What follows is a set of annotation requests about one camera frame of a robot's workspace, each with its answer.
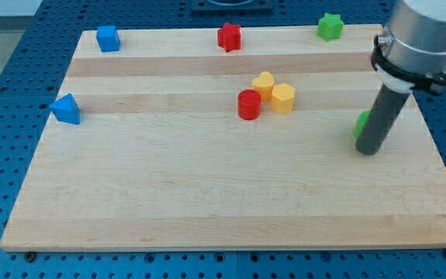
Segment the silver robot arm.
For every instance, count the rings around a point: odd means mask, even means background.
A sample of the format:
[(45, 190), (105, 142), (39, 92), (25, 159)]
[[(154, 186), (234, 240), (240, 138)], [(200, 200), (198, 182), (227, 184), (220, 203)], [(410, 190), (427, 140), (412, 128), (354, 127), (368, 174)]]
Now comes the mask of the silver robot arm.
[(373, 41), (371, 65), (382, 81), (355, 148), (376, 154), (414, 91), (446, 91), (446, 1), (399, 0)]

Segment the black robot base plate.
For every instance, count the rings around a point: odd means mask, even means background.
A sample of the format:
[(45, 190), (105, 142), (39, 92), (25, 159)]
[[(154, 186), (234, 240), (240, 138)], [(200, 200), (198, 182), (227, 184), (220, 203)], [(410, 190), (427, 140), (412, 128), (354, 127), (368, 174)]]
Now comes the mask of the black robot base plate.
[(190, 11), (201, 12), (271, 12), (273, 0), (190, 0)]

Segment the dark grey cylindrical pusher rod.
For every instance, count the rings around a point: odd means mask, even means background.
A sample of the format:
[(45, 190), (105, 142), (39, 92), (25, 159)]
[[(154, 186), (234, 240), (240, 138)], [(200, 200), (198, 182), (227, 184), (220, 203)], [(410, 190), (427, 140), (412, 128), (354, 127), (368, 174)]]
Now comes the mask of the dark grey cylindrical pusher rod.
[(393, 91), (383, 85), (371, 107), (355, 148), (364, 155), (375, 155), (391, 130), (410, 94)]

